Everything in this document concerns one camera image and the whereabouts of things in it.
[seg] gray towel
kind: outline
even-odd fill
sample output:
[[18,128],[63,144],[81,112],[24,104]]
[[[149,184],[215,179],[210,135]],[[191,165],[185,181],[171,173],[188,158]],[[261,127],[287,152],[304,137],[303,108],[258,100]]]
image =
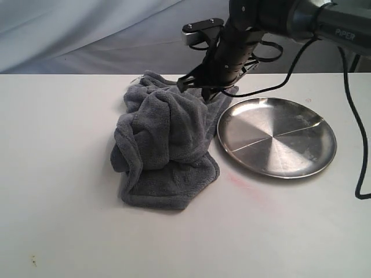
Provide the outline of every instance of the gray towel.
[[127,113],[117,123],[111,154],[114,170],[128,175],[122,200],[139,207],[186,208],[219,176],[208,148],[231,99],[220,94],[205,104],[200,89],[180,93],[174,82],[146,71],[124,101]]

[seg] stainless steel plate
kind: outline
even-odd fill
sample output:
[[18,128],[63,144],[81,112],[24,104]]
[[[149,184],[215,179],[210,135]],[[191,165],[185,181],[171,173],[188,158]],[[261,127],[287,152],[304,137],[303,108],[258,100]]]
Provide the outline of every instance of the stainless steel plate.
[[254,172],[301,178],[328,166],[336,154],[331,127],[312,110],[279,98],[254,98],[227,109],[217,133],[225,151]]

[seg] table surface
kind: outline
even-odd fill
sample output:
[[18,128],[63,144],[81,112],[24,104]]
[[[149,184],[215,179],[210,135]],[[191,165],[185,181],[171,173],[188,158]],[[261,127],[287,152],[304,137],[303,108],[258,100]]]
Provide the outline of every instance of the table surface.
[[[284,77],[248,75],[240,93]],[[328,121],[339,146],[324,172],[260,177],[214,140],[220,177],[184,211],[130,207],[118,197],[121,176],[109,157],[134,78],[0,76],[1,277],[369,277],[371,200],[354,197],[362,140],[340,74],[293,75],[262,95]],[[350,82],[371,133],[371,74]]]

